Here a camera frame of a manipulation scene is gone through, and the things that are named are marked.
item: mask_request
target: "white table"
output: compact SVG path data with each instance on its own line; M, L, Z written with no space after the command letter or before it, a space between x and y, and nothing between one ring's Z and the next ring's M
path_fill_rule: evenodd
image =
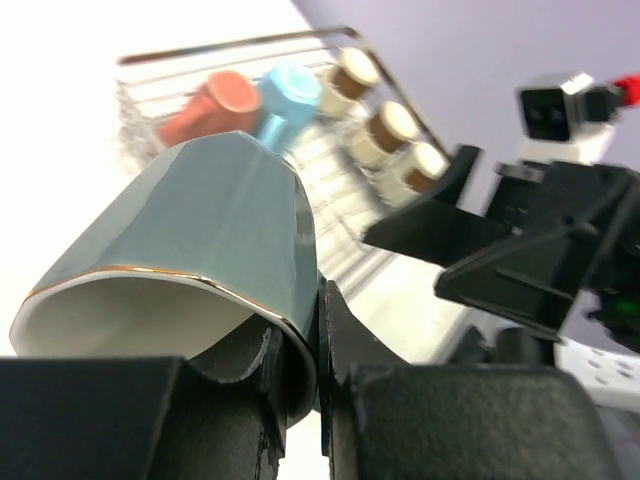
M115 59L309 26L288 0L14 3L4 21L0 354L13 355L6 333L28 291L132 178L117 162ZM426 294L437 272L398 258L351 303L379 338L415 363L433 358L462 310ZM280 478L328 478L318 414L287 440Z

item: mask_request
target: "orange mug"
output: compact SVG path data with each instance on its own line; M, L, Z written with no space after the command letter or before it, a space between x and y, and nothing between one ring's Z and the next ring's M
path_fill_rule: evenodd
M238 72L215 72L181 112L158 129L167 147L198 137L241 130L251 132L260 112L260 94Z

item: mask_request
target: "mug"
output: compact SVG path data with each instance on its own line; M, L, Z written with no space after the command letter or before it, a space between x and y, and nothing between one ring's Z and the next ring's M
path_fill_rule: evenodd
M256 138L277 155L284 155L309 126L322 97L322 87L307 67L280 63L258 82L262 115Z
M376 172L373 185L385 203L400 208L431 187L447 167L447 160L438 150L418 142L395 163Z
M347 149L360 165L375 170L419 134L418 125L406 108L396 102L385 102L356 128L347 141Z
M241 130L251 132L260 111L260 95L238 72L212 73L186 107L158 129L167 147L198 137Z
M319 273L295 171L248 134L164 150L35 285L10 331L19 356L193 358L253 315L280 327L317 386Z
M321 77L322 100L318 111L330 118L342 118L379 81L378 67L366 53L353 47L343 48L336 64Z

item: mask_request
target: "wire basket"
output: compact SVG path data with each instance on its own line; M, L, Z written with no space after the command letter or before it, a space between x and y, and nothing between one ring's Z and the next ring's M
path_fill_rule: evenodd
M389 208L376 195L368 172L350 160L343 148L345 135L383 101L395 100L415 117L421 140L449 158L424 116L353 29L310 30L121 58L117 84L121 160L137 171L153 160L164 149L155 134L156 127L179 112L212 72L233 69L256 81L277 62L287 60L321 74L333 64L334 54L347 46L367 52L383 81L346 119L318 117L285 160L297 170L311 202L319 267L338 283L346 298L352 297L394 255L359 240L369 225L389 213Z

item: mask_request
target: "gray wall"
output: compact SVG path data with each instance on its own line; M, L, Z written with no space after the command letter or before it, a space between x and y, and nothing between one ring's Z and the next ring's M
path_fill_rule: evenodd
M317 27L361 31L447 146L485 149L464 206L484 205L495 161L515 160L522 137L514 89L544 73L583 70L597 80L640 71L637 0L294 0ZM629 112L605 161L640 169L640 111ZM567 333L610 346L579 317Z

